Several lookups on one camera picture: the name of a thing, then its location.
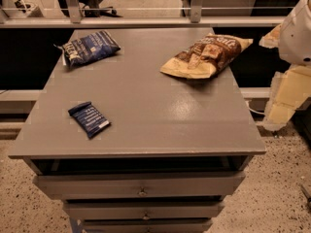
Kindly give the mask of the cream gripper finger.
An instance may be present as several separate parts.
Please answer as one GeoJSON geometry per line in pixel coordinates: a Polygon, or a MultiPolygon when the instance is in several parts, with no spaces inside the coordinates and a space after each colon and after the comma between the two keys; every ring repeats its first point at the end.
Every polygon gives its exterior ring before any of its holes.
{"type": "Polygon", "coordinates": [[[281,24],[274,27],[269,33],[264,35],[259,40],[259,45],[268,48],[278,48],[279,47],[279,38],[280,38],[280,30],[281,30],[281,24]]]}
{"type": "Polygon", "coordinates": [[[292,64],[285,73],[276,72],[264,110],[263,127],[269,131],[280,130],[310,96],[310,66],[292,64]]]}

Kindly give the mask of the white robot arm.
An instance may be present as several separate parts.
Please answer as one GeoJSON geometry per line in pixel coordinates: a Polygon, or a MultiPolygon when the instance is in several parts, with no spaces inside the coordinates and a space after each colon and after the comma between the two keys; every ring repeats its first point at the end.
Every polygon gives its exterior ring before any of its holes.
{"type": "Polygon", "coordinates": [[[263,127],[278,131],[311,96],[311,0],[299,0],[284,21],[263,36],[259,44],[277,48],[290,63],[285,73],[276,72],[264,110],[263,127]]]}

